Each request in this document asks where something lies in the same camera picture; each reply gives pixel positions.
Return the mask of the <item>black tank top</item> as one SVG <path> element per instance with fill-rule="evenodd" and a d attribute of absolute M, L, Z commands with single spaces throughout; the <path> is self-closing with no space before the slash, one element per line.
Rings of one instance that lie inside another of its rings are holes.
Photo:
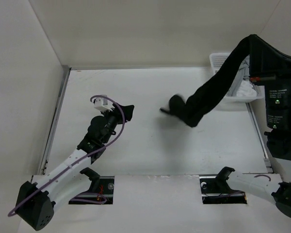
<path fill-rule="evenodd" d="M 213 110 L 230 89 L 242 61 L 249 55 L 250 38 L 242 39 L 224 61 L 219 71 L 199 87 L 186 101 L 178 94 L 168 102 L 168 109 L 160 111 L 176 117 L 187 126 L 194 128 L 204 115 Z"/>

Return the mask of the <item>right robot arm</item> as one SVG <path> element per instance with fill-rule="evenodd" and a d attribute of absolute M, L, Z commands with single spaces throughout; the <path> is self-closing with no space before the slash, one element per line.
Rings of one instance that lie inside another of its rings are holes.
<path fill-rule="evenodd" d="M 221 192 L 243 191 L 262 198 L 291 218 L 291 56 L 265 42 L 256 34 L 246 38 L 250 56 L 250 80 L 264 86 L 266 123 L 270 132 L 267 148 L 285 169 L 289 182 L 258 181 L 247 174 L 224 167 L 215 178 Z"/>

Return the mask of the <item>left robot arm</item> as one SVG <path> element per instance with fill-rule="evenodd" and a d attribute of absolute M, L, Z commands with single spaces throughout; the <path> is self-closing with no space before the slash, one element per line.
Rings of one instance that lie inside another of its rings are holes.
<path fill-rule="evenodd" d="M 112 108 L 98 109 L 101 114 L 91 120 L 86 135 L 73 153 L 48 175 L 20 187 L 15 213 L 35 231 L 46 227 L 54 213 L 79 193 L 97 192 L 100 176 L 90 165 L 103 154 L 112 136 L 120 136 L 115 128 L 131 121 L 134 105 L 113 104 Z"/>

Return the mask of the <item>white plastic basket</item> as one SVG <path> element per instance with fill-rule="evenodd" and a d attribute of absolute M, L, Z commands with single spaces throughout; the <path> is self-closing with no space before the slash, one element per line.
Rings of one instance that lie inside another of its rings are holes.
<path fill-rule="evenodd" d="M 209 55 L 211 70 L 213 75 L 216 74 L 227 57 L 230 55 L 229 52 L 219 52 L 219 53 L 212 53 Z M 254 85 L 251 81 L 250 83 L 254 86 L 254 89 L 257 92 L 256 97 L 236 97 L 236 92 L 241 85 L 242 80 L 249 81 L 249 63 L 250 63 L 250 56 L 247 56 L 240 64 L 237 74 L 233 80 L 231 87 L 229 88 L 227 94 L 224 96 L 223 100 L 221 101 L 222 104 L 228 103 L 250 103 L 255 100 L 260 100 L 265 98 L 264 91 Z"/>

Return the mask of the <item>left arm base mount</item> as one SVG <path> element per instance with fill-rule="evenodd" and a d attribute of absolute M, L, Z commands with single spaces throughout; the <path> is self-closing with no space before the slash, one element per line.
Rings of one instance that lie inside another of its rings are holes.
<path fill-rule="evenodd" d="M 89 189 L 81 192 L 76 197 L 71 199 L 70 205 L 104 205 L 113 204 L 114 194 L 114 176 L 100 176 L 90 168 L 85 168 L 81 174 L 87 176 L 91 181 Z"/>

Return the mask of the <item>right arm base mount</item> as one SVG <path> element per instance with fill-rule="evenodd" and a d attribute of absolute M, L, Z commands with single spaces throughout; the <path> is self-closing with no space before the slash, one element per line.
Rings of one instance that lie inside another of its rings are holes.
<path fill-rule="evenodd" d="M 203 204 L 247 204 L 245 192 L 231 189 L 226 182 L 234 171 L 224 167 L 217 175 L 199 177 Z"/>

